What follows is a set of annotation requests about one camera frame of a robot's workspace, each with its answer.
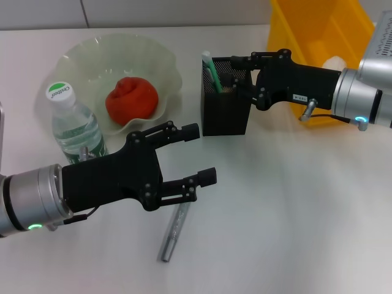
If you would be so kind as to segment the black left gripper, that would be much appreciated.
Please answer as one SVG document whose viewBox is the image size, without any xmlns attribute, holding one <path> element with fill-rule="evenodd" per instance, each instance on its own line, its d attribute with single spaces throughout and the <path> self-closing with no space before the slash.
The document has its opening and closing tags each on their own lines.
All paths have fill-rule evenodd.
<svg viewBox="0 0 392 294">
<path fill-rule="evenodd" d="M 75 213 L 127 198 L 157 210 L 162 175 L 155 149 L 199 138 L 197 123 L 177 128 L 173 121 L 129 133 L 119 151 L 62 168 L 65 202 Z"/>
</svg>

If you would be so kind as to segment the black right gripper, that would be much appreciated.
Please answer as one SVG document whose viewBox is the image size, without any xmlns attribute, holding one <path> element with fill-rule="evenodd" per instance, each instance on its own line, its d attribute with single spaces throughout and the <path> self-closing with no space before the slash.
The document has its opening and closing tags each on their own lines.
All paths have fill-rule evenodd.
<svg viewBox="0 0 392 294">
<path fill-rule="evenodd" d="M 237 70 L 259 70 L 256 86 L 251 80 L 232 79 L 237 96 L 255 104 L 261 111 L 278 102 L 306 105 L 316 100 L 316 107 L 330 110 L 341 72 L 297 64 L 292 52 L 252 52 L 250 56 L 231 56 L 230 65 Z"/>
</svg>

